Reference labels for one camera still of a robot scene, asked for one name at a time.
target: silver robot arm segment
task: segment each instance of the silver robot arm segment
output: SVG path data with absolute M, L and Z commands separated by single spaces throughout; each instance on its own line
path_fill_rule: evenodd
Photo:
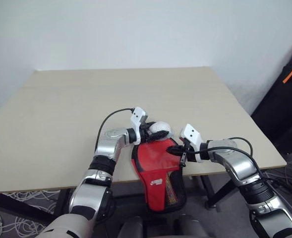
M 140 126 L 146 118 L 147 113 L 137 107 L 130 118 L 133 128 L 111 129 L 104 133 L 88 171 L 71 197 L 69 213 L 82 215 L 91 221 L 90 233 L 96 220 L 106 217 L 110 210 L 113 198 L 110 186 L 120 151 L 131 143 L 140 143 Z
M 284 238 L 292 235 L 292 212 L 259 174 L 254 162 L 247 155 L 230 148 L 213 150 L 216 147 L 237 148 L 234 141 L 224 139 L 203 143 L 200 133 L 190 124 L 182 129 L 180 138 L 185 145 L 194 148 L 193 151 L 211 149 L 200 153 L 199 161 L 198 158 L 195 160 L 200 163 L 211 160 L 225 167 L 255 216 L 252 226 L 260 237 Z

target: white wall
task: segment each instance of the white wall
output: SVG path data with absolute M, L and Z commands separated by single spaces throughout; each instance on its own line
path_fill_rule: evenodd
M 0 0 L 0 107 L 35 69 L 211 66 L 248 113 L 292 53 L 292 0 Z

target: gray carpet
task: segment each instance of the gray carpet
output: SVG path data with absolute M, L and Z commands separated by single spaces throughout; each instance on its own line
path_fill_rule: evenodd
M 285 155 L 284 158 L 286 161 L 292 161 L 292 154 Z M 280 176 L 284 176 L 283 171 L 283 169 L 268 170 L 269 173 L 274 173 Z M 292 168 L 288 168 L 287 174 L 292 176 Z M 229 176 L 227 174 L 211 175 L 210 180 L 212 182 L 213 188 L 217 190 L 229 180 Z M 186 187 L 193 187 L 193 180 L 190 178 L 185 177 L 184 182 Z M 143 187 L 140 182 L 121 183 L 113 184 L 112 190 L 114 195 L 117 196 L 141 193 L 143 191 Z M 292 195 L 290 195 L 290 193 L 286 192 L 284 189 L 281 191 L 281 194 L 292 205 Z M 172 224 L 174 219 L 176 219 L 180 214 L 189 214 L 200 220 L 209 235 L 215 238 L 258 237 L 250 226 L 248 209 L 245 205 L 243 197 L 239 192 L 219 204 L 220 212 L 217 212 L 216 209 L 211 211 L 206 210 L 204 208 L 205 200 L 206 197 L 204 196 L 189 197 L 187 204 L 183 209 L 165 215 L 156 215 L 148 212 L 145 204 L 130 204 L 126 207 L 118 207 L 110 219 L 95 228 L 93 237 L 116 238 L 125 220 L 132 216 L 141 216 L 145 220 L 155 220 L 158 222 L 165 219 L 167 223 L 160 223 L 159 226 L 150 228 L 148 231 L 148 236 L 151 237 L 157 235 L 169 235 L 172 233 Z M 32 199 L 27 203 L 47 207 L 52 202 Z M 14 216 L 2 212 L 0 212 L 0 215 L 2 216 L 5 225 L 14 222 Z M 12 230 L 8 233 L 4 233 L 1 237 L 15 238 L 19 236 L 16 234 L 15 230 Z

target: black cable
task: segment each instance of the black cable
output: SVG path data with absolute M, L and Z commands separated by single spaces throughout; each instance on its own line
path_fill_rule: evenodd
M 134 111 L 134 108 L 123 108 L 123 109 L 119 109 L 117 111 L 114 111 L 112 112 L 111 114 L 109 114 L 105 119 L 104 121 L 102 122 L 101 126 L 100 126 L 100 129 L 98 130 L 98 133 L 97 133 L 97 138 L 96 138 L 96 143 L 95 143 L 95 151 L 97 149 L 97 145 L 98 145 L 98 141 L 100 139 L 100 135 L 101 135 L 101 131 L 102 131 L 102 128 L 105 124 L 105 122 L 107 121 L 108 118 L 110 118 L 112 115 L 114 115 L 115 113 L 119 113 L 119 112 L 122 112 L 122 111 L 131 111 L 133 112 Z
M 270 169 L 270 170 L 273 170 L 274 172 L 281 173 L 286 177 L 286 174 L 284 172 L 282 172 L 282 171 L 279 171 L 279 170 L 276 170 L 276 169 Z M 292 175 L 288 175 L 288 180 L 292 180 Z
M 244 155 L 246 155 L 254 164 L 254 166 L 256 167 L 256 170 L 258 171 L 258 173 L 264 177 L 263 173 L 261 172 L 260 168 L 258 167 L 256 161 L 254 160 L 254 158 L 248 154 L 247 152 L 243 151 L 243 150 L 240 150 L 238 148 L 235 148 L 235 147 L 230 147 L 230 146 L 218 146 L 218 147 L 213 147 L 213 148 L 208 148 L 208 149 L 204 149 L 204 150 L 200 150 L 200 151 L 189 151 L 189 150 L 186 150 L 185 152 L 188 153 L 188 154 L 201 154 L 201 153 L 205 153 L 205 152 L 209 152 L 209 151 L 213 151 L 213 150 L 235 150 L 237 152 L 240 152 Z
M 231 137 L 231 138 L 229 138 L 229 140 L 243 140 L 243 141 L 245 141 L 250 148 L 250 156 L 253 156 L 253 153 L 254 153 L 253 146 L 251 145 L 251 143 L 247 139 L 245 139 L 243 137 Z
M 275 182 L 277 185 L 284 187 L 285 189 L 288 190 L 288 193 L 292 193 L 292 187 L 288 184 L 286 184 L 284 181 L 280 180 L 280 179 L 276 179 L 276 178 L 265 178 L 265 180 L 271 180 L 273 182 Z

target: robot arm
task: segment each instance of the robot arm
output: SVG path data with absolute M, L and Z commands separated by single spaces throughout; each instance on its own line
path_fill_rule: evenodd
M 182 157 L 200 163 L 202 160 L 211 160 L 225 167 L 255 216 L 252 226 L 260 237 L 285 238 L 292 235 L 292 212 L 264 180 L 252 158 L 229 148 L 237 148 L 234 141 L 225 139 L 204 143 L 200 133 L 190 124 L 182 129 L 180 139 L 187 148 L 186 151 L 183 150 Z
M 37 238 L 89 238 L 94 225 L 108 215 L 112 204 L 110 186 L 120 151 L 134 143 L 163 139 L 172 134 L 165 122 L 146 123 L 147 114 L 136 107 L 130 121 L 132 128 L 108 130 L 98 143 L 93 161 L 75 189 L 69 214 L 56 218 Z

